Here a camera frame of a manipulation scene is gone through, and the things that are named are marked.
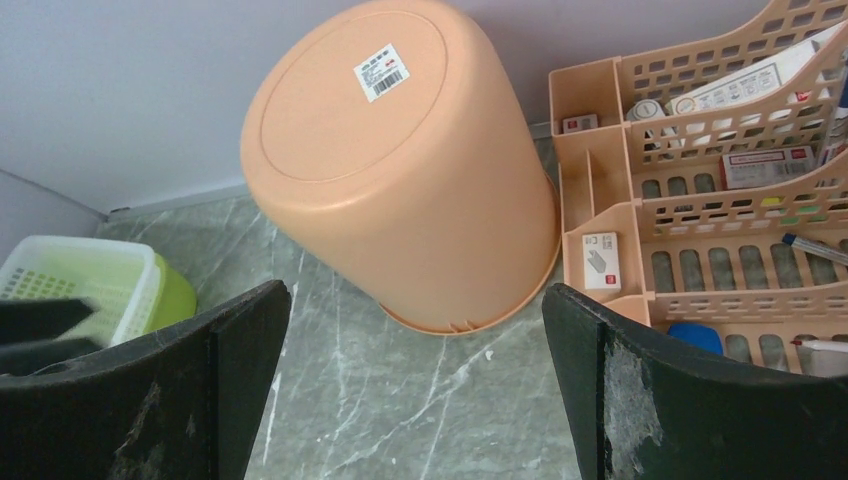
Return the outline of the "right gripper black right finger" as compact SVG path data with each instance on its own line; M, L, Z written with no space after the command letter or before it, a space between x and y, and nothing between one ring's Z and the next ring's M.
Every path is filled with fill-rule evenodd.
M557 283L542 314L585 479L843 479L847 381L745 364Z

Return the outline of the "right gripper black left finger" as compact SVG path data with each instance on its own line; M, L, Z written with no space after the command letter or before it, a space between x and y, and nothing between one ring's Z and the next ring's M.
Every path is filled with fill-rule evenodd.
M241 479L292 298L270 280L122 344L1 379L5 479Z

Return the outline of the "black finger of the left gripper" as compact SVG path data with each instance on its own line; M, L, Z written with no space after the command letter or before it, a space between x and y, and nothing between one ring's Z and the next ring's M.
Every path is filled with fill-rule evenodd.
M52 364L99 351L90 338L39 340L1 347L1 375L27 376Z
M59 337L94 313L83 299L1 301L1 344Z

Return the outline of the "peach capybara plastic bucket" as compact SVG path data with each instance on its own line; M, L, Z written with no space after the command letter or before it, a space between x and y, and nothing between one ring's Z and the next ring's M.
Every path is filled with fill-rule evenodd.
M442 1L368 1L273 67L240 158L262 212L418 331L528 304L560 244L555 189L488 36Z

